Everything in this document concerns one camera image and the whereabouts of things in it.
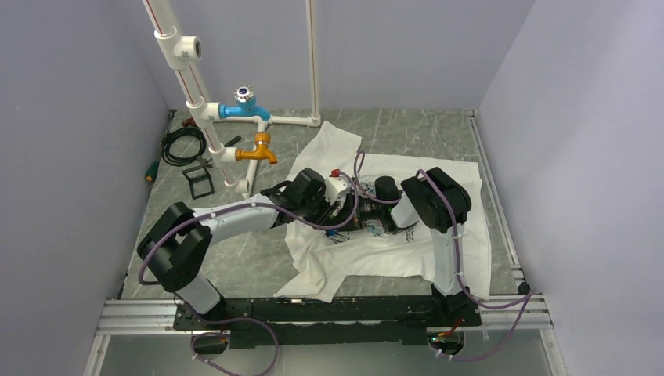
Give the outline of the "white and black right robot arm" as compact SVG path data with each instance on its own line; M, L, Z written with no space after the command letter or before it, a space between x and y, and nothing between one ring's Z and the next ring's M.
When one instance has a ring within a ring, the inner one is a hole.
M441 325L458 319L472 305L470 288L464 281L461 235L472 209L470 194L440 168L420 170L404 179L398 188L390 176L376 181L376 197L359 197L350 227L379 222L390 234L422 224L430 230L434 256L431 314Z

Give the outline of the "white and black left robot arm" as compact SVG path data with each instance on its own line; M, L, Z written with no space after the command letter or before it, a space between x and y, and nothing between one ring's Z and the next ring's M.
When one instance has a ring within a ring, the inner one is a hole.
M201 272L210 246L229 238L300 222L317 230L336 230L353 214L333 223L337 201L350 193L353 179L340 170L327 177L311 168L292 180L248 199L214 208L171 204L139 242L139 283L159 285L178 296L202 327L213 329L225 318L226 299Z

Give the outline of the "white floral print t-shirt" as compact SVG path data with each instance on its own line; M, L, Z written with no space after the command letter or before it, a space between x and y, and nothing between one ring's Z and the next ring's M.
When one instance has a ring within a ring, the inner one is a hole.
M293 179L303 168L312 168L321 175L335 168L351 174L361 141L361 136L325 121L317 136L296 157L288 177ZM461 237L464 279L475 297L486 299L490 290L492 245L482 205L482 179L477 163L367 154L359 176L364 186L380 175L390 175L401 182L419 169L434 167L440 167L454 178L471 197L472 207ZM423 224L394 236L381 236L376 230L360 230L340 244L300 222L288 224L286 229L285 241L298 275L278 290L278 297L330 302L348 276L395 277L400 280L419 276L426 281L433 281L435 276L431 235Z

